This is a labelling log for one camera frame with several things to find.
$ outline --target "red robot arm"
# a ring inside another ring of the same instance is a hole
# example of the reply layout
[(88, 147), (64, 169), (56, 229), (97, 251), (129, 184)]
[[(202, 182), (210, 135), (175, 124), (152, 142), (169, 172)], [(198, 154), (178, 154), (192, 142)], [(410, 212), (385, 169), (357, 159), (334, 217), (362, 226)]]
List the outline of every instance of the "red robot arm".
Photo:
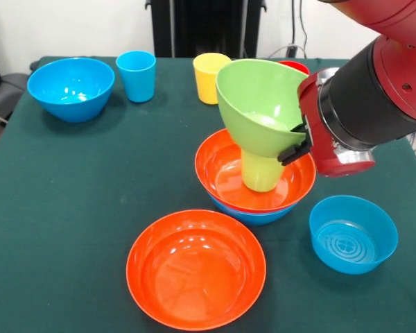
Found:
[(297, 91), (318, 173), (343, 176), (372, 167), (377, 145), (416, 131), (416, 0), (323, 2), (381, 34)]

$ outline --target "orange plate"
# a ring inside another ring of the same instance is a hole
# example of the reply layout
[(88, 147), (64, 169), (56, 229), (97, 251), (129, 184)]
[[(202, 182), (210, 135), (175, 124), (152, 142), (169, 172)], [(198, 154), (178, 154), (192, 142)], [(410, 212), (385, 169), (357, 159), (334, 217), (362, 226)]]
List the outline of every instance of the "orange plate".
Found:
[(134, 242), (126, 280), (138, 306), (180, 330), (210, 330), (243, 315), (259, 297), (266, 263), (256, 237), (207, 210), (161, 218)]
[(259, 193), (242, 182), (241, 149), (227, 129), (208, 137), (196, 153), (196, 173), (203, 187), (217, 200), (242, 212), (276, 212), (287, 208), (311, 190), (316, 169), (310, 154), (290, 163), (276, 187)]

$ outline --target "light blue bowl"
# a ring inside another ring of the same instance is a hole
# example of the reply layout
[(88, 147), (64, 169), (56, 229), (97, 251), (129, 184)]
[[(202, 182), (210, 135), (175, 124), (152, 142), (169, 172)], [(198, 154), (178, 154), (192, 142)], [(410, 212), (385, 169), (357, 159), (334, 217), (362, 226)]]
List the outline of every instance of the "light blue bowl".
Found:
[(332, 196), (310, 214), (316, 255), (329, 267), (346, 274), (375, 269), (396, 250), (395, 223), (380, 207), (355, 196)]
[(28, 92), (49, 113), (70, 123), (96, 117), (110, 98), (115, 75), (110, 66), (90, 58), (67, 58), (35, 71)]
[(271, 212), (271, 213), (246, 213), (241, 212), (239, 210), (234, 210), (224, 204), (222, 204), (220, 201), (215, 199), (211, 194), (209, 195), (210, 198), (213, 200), (216, 207), (226, 215), (230, 215), (231, 217), (234, 217), (236, 220), (239, 220), (245, 225), (248, 226), (256, 226), (256, 225), (264, 225), (269, 224), (271, 222), (276, 221), (277, 219), (280, 219), (281, 217), (287, 215), (292, 208), (296, 205), (291, 205), (290, 207), (284, 208), (283, 210), (279, 210), (278, 212)]

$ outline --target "dark green table cover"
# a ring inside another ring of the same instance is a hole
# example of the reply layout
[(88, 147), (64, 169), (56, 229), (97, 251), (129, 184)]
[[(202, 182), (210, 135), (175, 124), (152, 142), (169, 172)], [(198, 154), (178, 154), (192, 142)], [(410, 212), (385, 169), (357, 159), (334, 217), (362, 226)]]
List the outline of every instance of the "dark green table cover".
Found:
[[(304, 62), (311, 71), (345, 63)], [(193, 159), (223, 123), (217, 106), (199, 102), (191, 60), (159, 59), (145, 104), (130, 103), (116, 75), (102, 115), (82, 124), (55, 119), (25, 93), (0, 141), (0, 333), (174, 332), (136, 306), (125, 262), (156, 219), (215, 209)], [(375, 156), (373, 169), (318, 178), (288, 216), (252, 228), (266, 254), (265, 287), (216, 332), (416, 333), (416, 157), (405, 139)], [(334, 194), (372, 200), (395, 220), (399, 246), (375, 271), (343, 275), (315, 256), (309, 212)]]

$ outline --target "cup rim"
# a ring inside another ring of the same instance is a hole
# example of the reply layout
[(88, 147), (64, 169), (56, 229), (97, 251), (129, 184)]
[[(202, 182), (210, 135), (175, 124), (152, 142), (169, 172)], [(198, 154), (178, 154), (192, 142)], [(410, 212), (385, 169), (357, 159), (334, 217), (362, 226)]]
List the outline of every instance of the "cup rim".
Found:
[[(281, 64), (279, 64), (278, 62), (270, 61), (270, 60), (264, 60), (264, 59), (238, 59), (238, 60), (235, 60), (235, 61), (231, 61), (229, 64), (226, 64), (220, 71), (222, 71), (226, 67), (232, 66), (232, 64), (238, 63), (238, 62), (265, 62), (265, 63), (273, 64), (273, 65), (270, 65), (270, 66), (275, 66), (275, 67), (280, 67), (281, 66)], [(305, 76), (305, 78), (308, 78), (308, 75), (306, 75), (305, 73), (302, 73), (301, 71), (299, 71), (299, 70), (297, 70), (295, 68), (292, 68), (292, 67), (289, 67), (289, 66), (286, 66), (286, 68), (288, 68), (288, 69), (290, 69), (292, 71), (296, 71), (297, 73)], [(251, 121), (253, 124), (259, 126), (260, 128), (263, 128), (265, 130), (269, 130), (270, 132), (273, 132), (273, 133), (277, 133), (277, 134), (281, 134), (281, 133), (287, 134), (287, 133), (290, 133), (291, 135), (294, 135), (294, 136), (297, 136), (297, 137), (305, 136), (304, 133), (291, 132), (290, 130), (276, 130), (275, 128), (264, 126), (261, 123), (258, 123), (257, 121), (254, 121), (251, 118), (247, 117), (242, 112), (240, 112), (235, 106), (233, 106), (231, 104), (231, 102), (229, 101), (229, 99), (226, 99), (225, 98), (225, 95), (219, 89), (218, 80), (219, 80), (219, 75), (216, 76), (216, 90), (217, 90), (218, 94), (222, 96), (222, 99), (226, 102), (226, 104), (228, 104), (228, 106), (230, 106), (231, 108), (233, 108), (236, 111), (236, 113), (240, 114), (240, 117), (242, 117), (244, 119), (247, 119), (248, 121)]]
[[(153, 63), (151, 65), (149, 65), (148, 67), (145, 67), (145, 68), (142, 68), (142, 69), (127, 69), (127, 68), (125, 68), (125, 67), (123, 67), (119, 64), (119, 60), (120, 60), (121, 57), (126, 56), (129, 53), (145, 53), (145, 54), (149, 55), (150, 57), (152, 57)], [(131, 50), (131, 51), (126, 51), (126, 52), (122, 53), (121, 55), (119, 55), (116, 59), (116, 65), (119, 69), (136, 73), (136, 72), (140, 72), (140, 71), (146, 71), (146, 70), (150, 69), (151, 67), (154, 67), (156, 61), (157, 60), (156, 60), (155, 55), (153, 55), (151, 52), (143, 51), (143, 50)]]
[(43, 98), (40, 98), (39, 96), (37, 96), (36, 94), (34, 94), (33, 90), (31, 89), (31, 82), (33, 80), (33, 78), (38, 75), (37, 73), (39, 73), (39, 71), (46, 69), (47, 67), (51, 66), (51, 65), (56, 65), (59, 62), (68, 62), (68, 61), (77, 61), (77, 60), (84, 60), (84, 61), (92, 61), (92, 62), (98, 62), (101, 65), (104, 65), (104, 67), (106, 67), (107, 69), (110, 70), (111, 73), (111, 80), (110, 83), (108, 84), (108, 86), (102, 91), (100, 92), (100, 94), (97, 94), (96, 96), (87, 99), (86, 101), (72, 101), (72, 102), (68, 102), (68, 103), (62, 103), (62, 105), (74, 105), (74, 104), (80, 104), (80, 103), (85, 103), (88, 101), (92, 101), (93, 99), (96, 99), (97, 97), (100, 97), (102, 95), (104, 95), (105, 93), (108, 92), (108, 90), (112, 89), (112, 86), (114, 85), (114, 82), (116, 80), (116, 74), (114, 73), (114, 70), (111, 68), (111, 66), (109, 66), (107, 63), (103, 62), (102, 60), (98, 60), (98, 59), (93, 59), (93, 58), (87, 58), (87, 57), (72, 57), (72, 58), (63, 58), (63, 59), (58, 59), (58, 60), (54, 60), (51, 61), (48, 64), (45, 64), (39, 68), (37, 68), (30, 76), (28, 79), (28, 82), (26, 83), (26, 89), (28, 90), (28, 93), (37, 101), (46, 103), (46, 104), (51, 104), (51, 105), (59, 105), (59, 103), (55, 103), (52, 101), (47, 101)]
[(193, 59), (193, 66), (194, 66), (194, 69), (197, 69), (198, 71), (200, 71), (200, 72), (202, 72), (204, 74), (213, 74), (213, 75), (216, 75), (220, 71), (220, 69), (218, 71), (204, 71), (204, 70), (200, 69), (200, 67), (196, 66), (196, 61), (197, 60), (200, 60), (201, 58), (203, 58), (203, 57), (205, 57), (207, 55), (217, 55), (217, 56), (220, 56), (219, 58), (223, 58), (225, 60), (224, 66), (226, 66), (226, 65), (228, 65), (229, 63), (232, 62), (232, 59), (228, 55), (225, 55), (223, 53), (219, 53), (219, 52), (205, 52), (205, 53), (201, 53), (201, 54), (199, 54), (198, 56), (196, 56)]

